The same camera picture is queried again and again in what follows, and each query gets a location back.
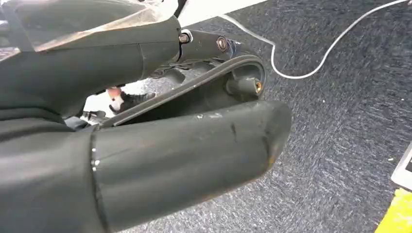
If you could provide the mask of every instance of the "black shoe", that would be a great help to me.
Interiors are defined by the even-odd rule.
[[[120,105],[119,110],[115,110],[112,105],[109,105],[110,110],[117,115],[119,113],[122,113],[128,109],[133,108],[136,105],[139,105],[143,103],[144,101],[150,100],[151,98],[155,97],[156,93],[146,93],[143,95],[131,95],[131,94],[126,94],[124,92],[121,92],[120,97],[124,101]]]

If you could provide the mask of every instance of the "plastic wrap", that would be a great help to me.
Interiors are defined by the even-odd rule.
[[[177,0],[0,0],[7,28],[0,37],[21,51],[49,50],[96,32],[162,22],[177,6]]]

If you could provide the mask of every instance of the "person's foot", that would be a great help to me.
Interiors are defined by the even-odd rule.
[[[123,103],[120,105],[120,109],[116,110],[112,105],[109,105],[110,110],[117,115],[119,113],[122,113],[128,109],[133,108],[136,105],[139,105],[147,100],[150,100],[151,98],[155,97],[156,93],[146,93],[143,95],[131,95],[131,94],[126,94],[125,92],[121,92],[121,99],[123,100]]]

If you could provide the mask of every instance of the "yellow object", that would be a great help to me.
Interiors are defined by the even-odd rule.
[[[402,188],[395,191],[391,206],[375,233],[412,233],[412,193]]]

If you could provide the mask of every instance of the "white cable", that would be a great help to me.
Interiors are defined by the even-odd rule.
[[[376,8],[374,8],[374,9],[366,12],[365,14],[363,14],[361,17],[359,17],[357,20],[355,20],[348,28],[346,28],[346,30],[343,31],[342,34],[340,34],[340,35],[338,36],[338,38],[336,38],[336,40],[332,43],[332,45],[331,45],[331,46],[329,47],[329,49],[326,51],[325,55],[323,56],[322,61],[321,61],[320,64],[318,65],[318,67],[317,67],[315,70],[313,70],[312,72],[310,72],[310,73],[308,73],[308,74],[305,74],[305,75],[301,75],[301,76],[290,76],[290,75],[283,74],[282,72],[280,72],[279,70],[277,70],[277,68],[275,67],[275,62],[274,62],[276,44],[275,44],[273,41],[268,40],[268,39],[264,38],[263,36],[260,36],[260,35],[258,35],[258,34],[256,34],[256,33],[252,32],[252,31],[250,31],[249,29],[245,28],[241,23],[239,23],[239,22],[236,21],[234,18],[232,18],[232,17],[230,17],[230,16],[228,16],[228,15],[222,15],[222,16],[219,16],[219,17],[221,17],[221,18],[223,18],[223,19],[225,19],[225,20],[233,23],[233,24],[236,25],[238,28],[242,29],[242,31],[244,31],[244,32],[246,32],[247,34],[255,37],[256,39],[261,40],[261,41],[263,41],[263,42],[266,42],[266,43],[272,45],[273,48],[272,48],[271,63],[272,63],[272,68],[273,68],[273,70],[274,70],[278,75],[280,75],[280,76],[282,76],[282,77],[284,77],[284,78],[287,78],[287,79],[304,79],[304,78],[307,78],[307,77],[309,77],[309,76],[312,76],[313,74],[315,74],[316,72],[318,72],[318,71],[320,70],[320,68],[321,68],[321,67],[323,66],[323,64],[325,63],[327,56],[328,56],[329,53],[332,51],[332,49],[335,47],[335,45],[342,39],[342,37],[343,37],[344,35],[346,35],[346,34],[348,33],[348,31],[350,31],[353,27],[355,27],[356,24],[358,24],[362,19],[364,19],[364,18],[367,17],[368,15],[370,15],[370,14],[372,14],[372,13],[378,11],[378,10],[381,10],[381,9],[383,9],[383,8],[386,8],[386,7],[395,5],[395,4],[399,4],[399,3],[402,3],[402,2],[406,2],[406,1],[410,1],[409,4],[412,3],[412,0],[396,0],[396,1],[392,1],[392,2],[390,2],[390,3],[384,4],[384,5],[382,5],[382,6],[376,7]]]

